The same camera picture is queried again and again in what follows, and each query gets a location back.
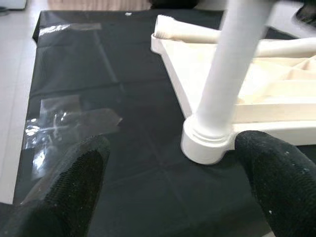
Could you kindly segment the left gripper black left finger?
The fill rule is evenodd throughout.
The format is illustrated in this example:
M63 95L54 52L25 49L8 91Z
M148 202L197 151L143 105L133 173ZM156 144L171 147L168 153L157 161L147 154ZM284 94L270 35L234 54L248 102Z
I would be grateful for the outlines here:
M76 143L40 179L0 230L2 237L85 237L102 189L110 143Z

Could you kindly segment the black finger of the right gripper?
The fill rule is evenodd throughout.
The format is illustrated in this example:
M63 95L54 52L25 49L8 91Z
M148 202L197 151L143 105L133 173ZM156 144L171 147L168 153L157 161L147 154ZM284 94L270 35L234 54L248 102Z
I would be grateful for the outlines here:
M316 26L316 3L305 2L303 6L296 12L295 18L312 27Z

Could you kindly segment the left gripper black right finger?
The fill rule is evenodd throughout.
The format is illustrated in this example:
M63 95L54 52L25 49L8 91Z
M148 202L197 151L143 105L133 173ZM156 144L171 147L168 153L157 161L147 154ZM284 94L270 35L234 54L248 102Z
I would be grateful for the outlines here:
M251 191L276 237L316 235L316 164L296 146L261 131L235 138Z

